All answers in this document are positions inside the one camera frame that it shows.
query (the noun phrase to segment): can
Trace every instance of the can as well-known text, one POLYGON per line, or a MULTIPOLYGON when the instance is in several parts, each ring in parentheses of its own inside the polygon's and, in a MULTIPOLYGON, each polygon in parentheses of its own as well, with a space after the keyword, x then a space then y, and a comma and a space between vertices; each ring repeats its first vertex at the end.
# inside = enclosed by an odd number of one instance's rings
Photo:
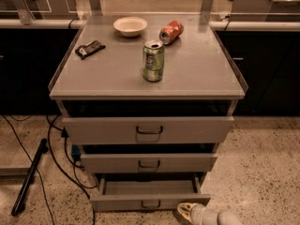
POLYGON ((143 77, 149 82, 162 79, 165 50, 161 41, 147 41, 143 46, 143 77))
POLYGON ((184 26, 179 21, 174 20, 168 25, 161 28, 159 33, 159 39, 163 44, 168 45, 174 42, 174 40, 184 32, 184 26))

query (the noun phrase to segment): open drawer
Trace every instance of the open drawer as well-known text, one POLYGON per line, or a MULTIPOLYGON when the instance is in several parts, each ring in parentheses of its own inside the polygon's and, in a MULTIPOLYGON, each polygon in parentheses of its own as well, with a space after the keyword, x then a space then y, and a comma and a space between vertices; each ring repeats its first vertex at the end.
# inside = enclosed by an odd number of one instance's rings
POLYGON ((82 147, 90 173, 210 172, 217 160, 209 144, 118 144, 82 147))
POLYGON ((90 117, 65 118, 63 123, 76 144, 222 143, 233 118, 90 117))
POLYGON ((96 212, 175 209, 179 203, 208 204, 196 173, 102 174, 99 196, 91 198, 96 212))

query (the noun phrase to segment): black cabinet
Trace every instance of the black cabinet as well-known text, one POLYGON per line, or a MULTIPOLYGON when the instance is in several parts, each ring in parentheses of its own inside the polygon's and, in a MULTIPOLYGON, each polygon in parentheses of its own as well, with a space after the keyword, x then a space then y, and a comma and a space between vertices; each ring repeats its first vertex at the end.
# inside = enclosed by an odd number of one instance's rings
POLYGON ((249 89, 237 115, 299 115, 300 33, 217 31, 249 89))
POLYGON ((59 113, 48 84, 76 29, 0 29, 0 113, 59 113))

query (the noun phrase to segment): white bowl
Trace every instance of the white bowl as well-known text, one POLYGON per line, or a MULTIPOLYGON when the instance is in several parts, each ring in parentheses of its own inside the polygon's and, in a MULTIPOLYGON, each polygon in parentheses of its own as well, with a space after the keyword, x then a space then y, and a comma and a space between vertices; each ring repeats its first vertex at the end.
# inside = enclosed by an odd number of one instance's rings
POLYGON ((137 17, 126 17, 113 23, 113 27, 120 31, 124 37, 138 36, 147 25, 147 21, 137 17))

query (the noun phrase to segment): green can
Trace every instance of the green can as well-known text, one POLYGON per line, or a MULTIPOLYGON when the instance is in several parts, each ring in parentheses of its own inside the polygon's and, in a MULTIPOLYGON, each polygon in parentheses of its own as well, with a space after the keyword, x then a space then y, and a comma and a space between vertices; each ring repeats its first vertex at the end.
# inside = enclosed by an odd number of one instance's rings
POLYGON ((143 77, 149 82, 162 79, 165 50, 162 41, 147 41, 143 46, 143 77))

